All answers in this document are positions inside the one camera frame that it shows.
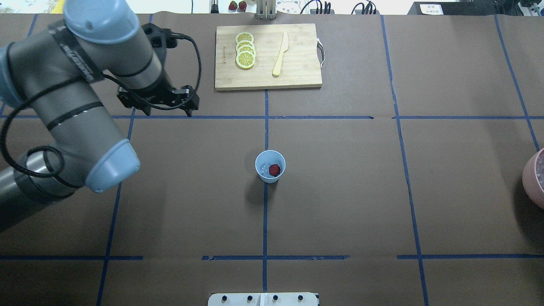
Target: lemon slice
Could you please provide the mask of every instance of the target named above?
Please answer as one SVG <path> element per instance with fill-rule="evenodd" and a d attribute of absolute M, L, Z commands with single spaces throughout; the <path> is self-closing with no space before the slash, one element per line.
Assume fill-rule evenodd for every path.
<path fill-rule="evenodd" d="M 249 32 L 238 33 L 238 35 L 236 35 L 236 43 L 239 43 L 242 40 L 248 40 L 248 41 L 254 42 L 255 38 L 253 38 L 253 35 L 251 35 L 251 33 Z"/>
<path fill-rule="evenodd" d="M 256 55 L 255 48 L 251 45 L 243 45 L 236 51 L 236 54 L 239 54 L 240 52 L 249 51 L 253 53 L 253 55 Z"/>
<path fill-rule="evenodd" d="M 253 42 L 249 40 L 241 40 L 236 44 L 236 50 L 240 49 L 240 47 L 245 45 L 250 45 L 251 47 L 253 47 L 253 49 L 255 49 L 255 45 L 253 44 Z"/>
<path fill-rule="evenodd" d="M 250 51 L 242 51 L 236 55 L 236 64 L 242 69 L 249 69 L 255 65 L 255 54 Z"/>

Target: blue tape line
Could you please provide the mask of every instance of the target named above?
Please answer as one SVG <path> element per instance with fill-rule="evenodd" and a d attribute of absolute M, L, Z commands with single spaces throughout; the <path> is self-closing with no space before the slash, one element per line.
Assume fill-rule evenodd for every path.
<path fill-rule="evenodd" d="M 131 123 L 128 127 L 128 135 L 127 139 L 130 140 L 132 137 L 132 128 L 134 126 L 134 115 L 136 114 L 136 109 L 134 108 L 132 110 L 131 115 Z M 108 235 L 108 245 L 106 246 L 106 259 L 104 260 L 104 266 L 102 268 L 102 277 L 100 278 L 100 287 L 98 288 L 98 297 L 96 300 L 96 305 L 100 306 L 102 303 L 102 294 L 104 292 L 104 284 L 106 283 L 106 274 L 108 273 L 108 261 L 109 261 L 109 254 L 112 251 L 112 242 L 113 242 L 113 233 L 115 230 L 115 221 L 117 220 L 117 212 L 119 210 L 119 201 L 121 199 L 121 188 L 123 183 L 119 183 L 117 187 L 117 194 L 115 196 L 115 205 L 113 207 L 113 214 L 112 214 L 112 223 L 109 227 L 109 235 Z"/>
<path fill-rule="evenodd" d="M 523 108 L 523 113 L 525 114 L 525 118 L 527 119 L 527 125 L 529 126 L 529 131 L 531 131 L 531 137 L 533 138 L 536 151 L 539 151 L 540 146 L 538 141 L 536 140 L 535 131 L 533 130 L 533 125 L 531 124 L 531 120 L 529 119 L 529 113 L 527 112 L 525 102 L 523 101 L 523 96 L 521 95 L 520 86 L 517 83 L 517 78 L 516 78 L 516 74 L 514 73 L 514 68 L 512 68 L 512 64 L 510 63 L 510 57 L 508 56 L 508 51 L 506 50 L 506 44 L 504 43 L 503 33 L 500 30 L 499 18 L 497 14 L 495 14 L 495 25 L 497 26 L 497 33 L 499 34 L 500 44 L 503 47 L 504 57 L 506 58 L 508 69 L 510 70 L 510 74 L 512 75 L 512 80 L 514 81 L 514 85 L 516 87 L 517 96 L 520 99 L 521 107 Z"/>
<path fill-rule="evenodd" d="M 406 178 L 406 184 L 408 186 L 408 196 L 410 199 L 410 210 L 412 213 L 412 227 L 413 227 L 413 235 L 414 239 L 416 241 L 416 251 L 417 255 L 419 256 L 418 263 L 419 263 L 419 277 L 421 278 L 421 287 L 423 291 L 423 302 L 425 306 L 429 305 L 429 296 L 427 294 L 427 284 L 425 281 L 425 272 L 423 269 L 423 260 L 421 259 L 421 245 L 419 243 L 419 233 L 417 229 L 417 221 L 416 221 L 416 210 L 413 205 L 413 196 L 412 196 L 412 186 L 410 184 L 410 174 L 408 173 L 408 162 L 406 160 L 406 151 L 404 148 L 404 140 L 403 140 L 403 134 L 402 134 L 402 128 L 400 126 L 400 115 L 399 115 L 399 107 L 397 104 L 397 95 L 395 94 L 395 88 L 393 87 L 393 70 L 391 68 L 391 58 L 389 54 L 389 45 L 387 43 L 387 33 L 385 30 L 385 19 L 383 15 L 380 15 L 381 18 L 381 28 L 382 32 L 384 34 L 384 46 L 385 46 L 385 56 L 387 59 L 387 69 L 389 71 L 389 81 L 391 85 L 391 94 L 393 96 L 393 102 L 394 102 L 394 108 L 395 108 L 395 117 L 397 121 L 397 131 L 399 134 L 399 141 L 400 141 L 400 151 L 402 153 L 403 157 L 403 165 L 404 165 L 404 176 Z"/>
<path fill-rule="evenodd" d="M 0 260 L 105 260 L 106 256 L 2 255 Z M 112 256 L 109 260 L 143 260 L 143 256 Z"/>
<path fill-rule="evenodd" d="M 406 120 L 406 119 L 440 119 L 440 120 L 450 120 L 450 119 L 456 119 L 456 120 L 519 120 L 523 119 L 525 120 L 527 117 L 524 116 L 395 116 L 392 119 L 400 119 L 400 120 Z"/>
<path fill-rule="evenodd" d="M 136 114 L 136 109 L 133 109 L 132 110 L 132 115 L 131 115 L 131 123 L 129 124 L 128 126 L 128 135 L 127 135 L 127 139 L 128 140 L 131 140 L 131 137 L 132 137 L 132 127 L 134 126 L 134 115 Z"/>
<path fill-rule="evenodd" d="M 264 90 L 264 149 L 268 150 L 268 89 Z"/>
<path fill-rule="evenodd" d="M 345 260 L 349 255 L 230 255 L 230 256 L 203 256 L 204 261 L 213 260 Z"/>
<path fill-rule="evenodd" d="M 132 116 L 129 115 L 114 115 L 114 119 L 129 119 Z M 187 117 L 185 115 L 135 115 L 135 119 L 264 119 L 264 116 L 202 116 L 202 115 L 193 115 L 192 117 Z"/>
<path fill-rule="evenodd" d="M 264 149 L 268 150 L 268 89 L 264 90 Z M 268 290 L 268 184 L 263 182 L 263 292 Z"/>
<path fill-rule="evenodd" d="M 36 20 L 38 20 L 38 15 L 34 14 L 34 18 L 32 19 L 32 23 L 30 24 L 30 29 L 28 30 L 27 37 L 32 35 L 32 31 L 34 31 L 34 26 L 36 25 Z"/>
<path fill-rule="evenodd" d="M 143 256 L 110 256 L 108 260 L 143 260 Z"/>
<path fill-rule="evenodd" d="M 417 255 L 398 255 L 397 259 L 410 260 L 418 259 Z M 422 259 L 531 259 L 531 258 L 544 258 L 544 254 L 434 254 L 434 255 L 421 255 Z"/>
<path fill-rule="evenodd" d="M 268 260 L 345 260 L 349 255 L 272 255 Z"/>
<path fill-rule="evenodd" d="M 269 119 L 374 119 L 371 116 L 270 116 Z"/>
<path fill-rule="evenodd" d="M 108 260 L 104 261 L 102 266 L 102 276 L 100 277 L 100 288 L 98 289 L 98 297 L 96 298 L 96 306 L 102 304 L 102 295 L 104 293 L 104 283 L 106 282 L 106 273 L 108 272 Z"/>
<path fill-rule="evenodd" d="M 268 291 L 267 270 L 268 270 L 268 262 L 266 259 L 263 259 L 263 292 Z"/>

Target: paper cup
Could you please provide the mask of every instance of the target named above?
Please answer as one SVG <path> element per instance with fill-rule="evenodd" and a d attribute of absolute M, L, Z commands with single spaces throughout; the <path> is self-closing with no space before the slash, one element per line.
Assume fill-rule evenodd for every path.
<path fill-rule="evenodd" d="M 540 208 L 544 209 L 544 189 L 540 186 L 538 174 L 544 175 L 544 173 L 537 173 L 537 161 L 539 156 L 542 155 L 544 149 L 533 155 L 529 162 L 523 169 L 523 188 L 531 200 Z"/>
<path fill-rule="evenodd" d="M 280 166 L 280 174 L 272 176 L 268 173 L 268 168 L 273 164 Z M 285 172 L 285 158 L 279 152 L 274 150 L 263 151 L 255 160 L 255 170 L 265 183 L 275 183 L 280 179 L 280 176 Z"/>

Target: strawberry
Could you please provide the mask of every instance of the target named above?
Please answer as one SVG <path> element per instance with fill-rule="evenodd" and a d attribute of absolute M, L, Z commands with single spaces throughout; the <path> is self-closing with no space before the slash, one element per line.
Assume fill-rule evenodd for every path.
<path fill-rule="evenodd" d="M 248 4 L 245 3 L 245 1 L 240 1 L 240 2 L 238 3 L 238 7 L 240 7 L 240 10 L 241 10 L 241 11 L 245 11 L 245 9 L 248 7 Z"/>
<path fill-rule="evenodd" d="M 272 176 L 278 176 L 281 172 L 281 169 L 280 169 L 280 166 L 278 166 L 278 164 L 273 164 L 272 166 L 270 166 L 270 168 L 268 168 L 268 173 L 270 173 L 270 175 Z"/>
<path fill-rule="evenodd" d="M 231 1 L 231 4 L 229 4 L 229 6 L 228 6 L 228 10 L 235 11 L 237 8 L 238 8 L 238 5 L 236 4 L 236 2 Z"/>

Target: white cup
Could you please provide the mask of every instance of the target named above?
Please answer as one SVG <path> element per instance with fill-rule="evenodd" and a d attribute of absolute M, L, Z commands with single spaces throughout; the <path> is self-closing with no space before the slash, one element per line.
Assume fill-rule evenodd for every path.
<path fill-rule="evenodd" d="M 268 173 L 268 168 L 273 164 L 280 166 L 280 174 L 272 176 Z M 280 176 L 285 172 L 285 158 L 279 152 L 274 150 L 263 151 L 255 160 L 255 170 L 259 173 L 261 180 L 265 183 L 275 183 L 280 179 Z"/>

